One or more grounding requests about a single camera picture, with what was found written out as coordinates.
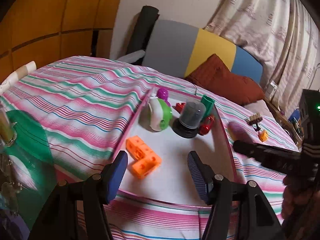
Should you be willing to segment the person right hand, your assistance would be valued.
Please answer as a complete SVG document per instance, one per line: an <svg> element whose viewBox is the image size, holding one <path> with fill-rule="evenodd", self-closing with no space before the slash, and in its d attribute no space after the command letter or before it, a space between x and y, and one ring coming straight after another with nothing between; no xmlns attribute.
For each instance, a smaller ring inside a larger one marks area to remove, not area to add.
<svg viewBox="0 0 320 240"><path fill-rule="evenodd" d="M308 214L310 218L314 219L315 223L319 223L319 191L303 191L298 183L299 181L291 176L286 176L283 180L285 185L281 211L283 220L288 220L295 207L306 205L310 200L313 200L313 208Z"/></svg>

